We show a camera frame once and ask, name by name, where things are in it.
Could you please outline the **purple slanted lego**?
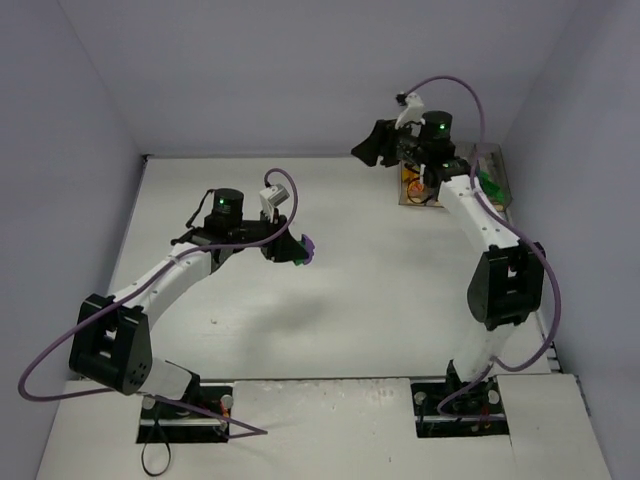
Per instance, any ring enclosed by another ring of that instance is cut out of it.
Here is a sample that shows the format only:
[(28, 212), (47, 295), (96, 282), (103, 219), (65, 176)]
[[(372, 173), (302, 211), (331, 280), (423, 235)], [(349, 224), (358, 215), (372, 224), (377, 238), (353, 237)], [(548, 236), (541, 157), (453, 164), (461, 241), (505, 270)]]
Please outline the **purple slanted lego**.
[(306, 254), (307, 254), (307, 257), (303, 260), (303, 264), (304, 265), (309, 265), (312, 262), (313, 258), (314, 258), (315, 244), (311, 240), (311, 238), (309, 236), (307, 236), (306, 234), (302, 235), (301, 243), (304, 246)]

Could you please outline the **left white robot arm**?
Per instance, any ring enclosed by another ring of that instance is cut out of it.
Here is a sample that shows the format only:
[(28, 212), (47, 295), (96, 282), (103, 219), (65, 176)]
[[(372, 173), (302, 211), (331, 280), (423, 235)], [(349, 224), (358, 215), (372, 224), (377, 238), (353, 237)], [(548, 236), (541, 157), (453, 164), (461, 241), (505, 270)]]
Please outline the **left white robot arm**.
[(130, 286), (107, 297), (92, 294), (81, 305), (69, 357), (71, 370), (123, 395), (159, 396), (188, 403), (201, 394), (200, 377), (154, 356), (151, 331), (189, 288), (217, 272), (233, 255), (260, 248), (274, 263), (307, 264), (313, 245), (295, 239), (279, 211), (290, 196), (281, 184), (260, 191), (260, 217), (243, 217), (241, 191), (208, 191), (213, 204), (200, 226), (187, 223), (165, 259)]

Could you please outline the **green lego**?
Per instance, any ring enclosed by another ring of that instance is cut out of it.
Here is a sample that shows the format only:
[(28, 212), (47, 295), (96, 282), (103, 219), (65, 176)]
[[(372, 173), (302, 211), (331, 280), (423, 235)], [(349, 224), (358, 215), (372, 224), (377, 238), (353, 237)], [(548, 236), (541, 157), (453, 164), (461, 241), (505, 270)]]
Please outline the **green lego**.
[(306, 241), (301, 239), (297, 242), (298, 246), (294, 250), (293, 263), (296, 266), (306, 265), (309, 259), (309, 252), (307, 250)]
[(500, 186), (491, 180), (488, 173), (480, 171), (478, 173), (478, 179), (482, 190), (488, 197), (500, 199), (503, 196)]

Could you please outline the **orange oval lego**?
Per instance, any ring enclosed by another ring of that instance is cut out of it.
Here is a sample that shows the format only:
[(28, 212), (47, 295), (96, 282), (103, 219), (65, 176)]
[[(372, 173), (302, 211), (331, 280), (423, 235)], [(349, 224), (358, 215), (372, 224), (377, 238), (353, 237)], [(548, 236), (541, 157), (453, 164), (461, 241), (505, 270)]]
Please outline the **orange oval lego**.
[(414, 179), (407, 184), (406, 191), (409, 197), (420, 196), (424, 191), (424, 185), (418, 179)]

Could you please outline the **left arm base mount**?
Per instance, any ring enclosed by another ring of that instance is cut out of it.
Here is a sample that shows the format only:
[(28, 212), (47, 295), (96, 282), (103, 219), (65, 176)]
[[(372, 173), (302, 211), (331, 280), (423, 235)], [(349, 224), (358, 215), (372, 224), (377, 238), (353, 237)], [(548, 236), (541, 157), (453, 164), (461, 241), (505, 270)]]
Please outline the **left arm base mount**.
[[(195, 405), (228, 416), (233, 406), (233, 386), (205, 383)], [(183, 407), (144, 399), (139, 415), (137, 444), (215, 444), (229, 441), (227, 421)]]

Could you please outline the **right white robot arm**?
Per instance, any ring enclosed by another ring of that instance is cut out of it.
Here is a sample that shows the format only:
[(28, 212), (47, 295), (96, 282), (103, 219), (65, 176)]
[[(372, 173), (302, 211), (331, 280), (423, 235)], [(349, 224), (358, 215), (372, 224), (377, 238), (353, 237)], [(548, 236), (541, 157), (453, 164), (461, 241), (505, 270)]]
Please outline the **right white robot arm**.
[(448, 367), (449, 375), (471, 383), (489, 371), (517, 327), (539, 308), (544, 268), (534, 248), (497, 221), (470, 162), (456, 154), (451, 125), (444, 111), (380, 119), (351, 153), (369, 167), (404, 164), (418, 171), (478, 252), (466, 293), (473, 322)]

